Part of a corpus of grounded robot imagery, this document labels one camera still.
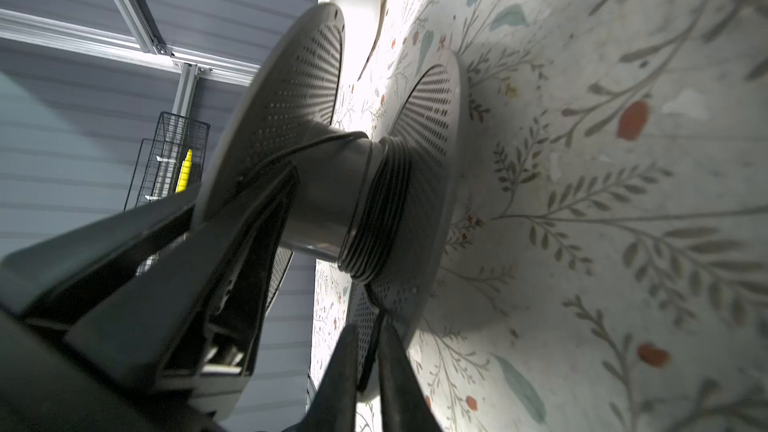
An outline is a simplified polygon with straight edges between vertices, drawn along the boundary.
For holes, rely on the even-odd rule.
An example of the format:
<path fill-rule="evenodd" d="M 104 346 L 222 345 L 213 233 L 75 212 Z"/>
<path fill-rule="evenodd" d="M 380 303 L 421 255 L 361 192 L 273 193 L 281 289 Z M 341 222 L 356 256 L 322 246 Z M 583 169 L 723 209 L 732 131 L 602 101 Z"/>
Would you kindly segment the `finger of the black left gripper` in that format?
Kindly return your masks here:
<path fill-rule="evenodd" d="M 17 250 L 1 260 L 1 307 L 21 318 L 78 318 L 190 228 L 198 184 Z"/>
<path fill-rule="evenodd" d="M 280 237 L 299 176 L 280 165 L 85 314 L 65 344 L 117 387 L 194 388 L 214 344 L 254 367 Z"/>

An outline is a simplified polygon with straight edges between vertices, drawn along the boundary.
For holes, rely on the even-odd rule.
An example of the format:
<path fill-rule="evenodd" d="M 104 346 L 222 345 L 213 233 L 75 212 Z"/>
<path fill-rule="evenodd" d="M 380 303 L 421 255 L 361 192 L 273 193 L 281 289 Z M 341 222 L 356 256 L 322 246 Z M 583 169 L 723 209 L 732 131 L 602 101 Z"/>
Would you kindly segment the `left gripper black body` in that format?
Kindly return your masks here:
<path fill-rule="evenodd" d="M 218 431 L 251 376 L 252 338 L 202 311 L 1 312 L 4 431 Z"/>

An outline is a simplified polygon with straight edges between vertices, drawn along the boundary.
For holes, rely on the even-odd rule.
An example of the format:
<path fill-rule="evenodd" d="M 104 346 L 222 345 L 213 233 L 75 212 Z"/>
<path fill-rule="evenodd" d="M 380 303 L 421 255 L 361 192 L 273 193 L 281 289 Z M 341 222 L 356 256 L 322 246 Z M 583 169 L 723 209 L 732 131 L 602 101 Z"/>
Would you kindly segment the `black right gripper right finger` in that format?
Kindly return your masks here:
<path fill-rule="evenodd" d="M 377 359 L 383 430 L 441 431 L 397 330 L 388 322 L 380 328 Z"/>

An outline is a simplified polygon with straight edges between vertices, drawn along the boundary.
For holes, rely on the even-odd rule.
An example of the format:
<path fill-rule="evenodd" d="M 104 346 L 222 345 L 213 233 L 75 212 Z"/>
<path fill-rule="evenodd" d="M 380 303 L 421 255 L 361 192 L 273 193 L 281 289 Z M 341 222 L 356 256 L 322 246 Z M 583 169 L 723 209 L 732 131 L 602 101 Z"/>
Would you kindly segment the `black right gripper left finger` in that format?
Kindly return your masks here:
<path fill-rule="evenodd" d="M 354 431 L 357 361 L 357 326 L 348 324 L 337 340 L 309 409 L 303 419 L 287 428 L 287 431 Z"/>

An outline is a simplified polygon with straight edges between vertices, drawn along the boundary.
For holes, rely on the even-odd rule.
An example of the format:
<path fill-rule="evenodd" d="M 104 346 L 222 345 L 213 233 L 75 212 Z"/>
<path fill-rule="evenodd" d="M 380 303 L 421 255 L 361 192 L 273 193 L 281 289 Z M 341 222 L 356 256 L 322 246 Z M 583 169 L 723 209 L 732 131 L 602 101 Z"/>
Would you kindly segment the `white plastic bin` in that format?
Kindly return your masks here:
<path fill-rule="evenodd" d="M 380 35 L 384 0 L 331 0 L 344 16 L 344 41 L 339 91 L 336 110 L 341 109 L 342 91 L 354 85 L 362 76 L 365 66 Z"/>

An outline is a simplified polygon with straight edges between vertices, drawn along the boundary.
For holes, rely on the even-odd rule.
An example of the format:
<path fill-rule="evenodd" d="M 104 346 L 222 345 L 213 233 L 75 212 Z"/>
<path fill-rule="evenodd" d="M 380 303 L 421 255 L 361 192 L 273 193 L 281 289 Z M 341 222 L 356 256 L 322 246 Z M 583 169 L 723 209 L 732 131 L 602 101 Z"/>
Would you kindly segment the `grey foam spool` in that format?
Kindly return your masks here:
<path fill-rule="evenodd" d="M 468 80 L 452 52 L 430 59 L 379 138 L 332 126 L 345 20 L 333 3 L 285 32 L 236 107 L 203 176 L 201 223 L 270 167 L 298 187 L 280 244 L 335 264 L 352 282 L 346 319 L 359 330 L 358 396 L 379 392 L 378 329 L 403 343 L 416 329 L 440 264 L 459 179 Z"/>

